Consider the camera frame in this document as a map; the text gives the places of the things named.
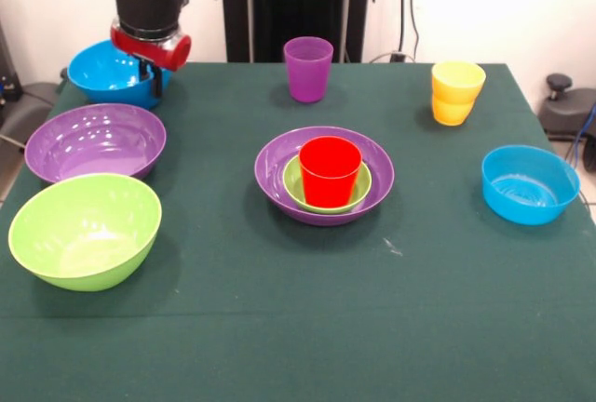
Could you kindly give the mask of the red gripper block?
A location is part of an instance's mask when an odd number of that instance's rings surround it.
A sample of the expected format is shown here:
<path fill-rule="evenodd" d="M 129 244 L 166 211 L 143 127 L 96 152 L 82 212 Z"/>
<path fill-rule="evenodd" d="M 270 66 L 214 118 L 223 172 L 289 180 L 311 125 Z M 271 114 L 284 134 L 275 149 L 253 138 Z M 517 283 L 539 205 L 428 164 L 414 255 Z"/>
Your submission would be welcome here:
<path fill-rule="evenodd" d="M 156 99 L 161 98 L 163 94 L 161 68 L 173 72 L 178 71 L 186 64 L 192 46 L 191 37 L 180 30 L 161 40 L 135 38 L 124 31 L 118 18 L 113 20 L 110 35 L 116 48 L 142 59 L 139 60 L 140 81 L 150 77 L 148 62 L 156 65 L 151 67 L 153 75 L 151 90 Z"/>

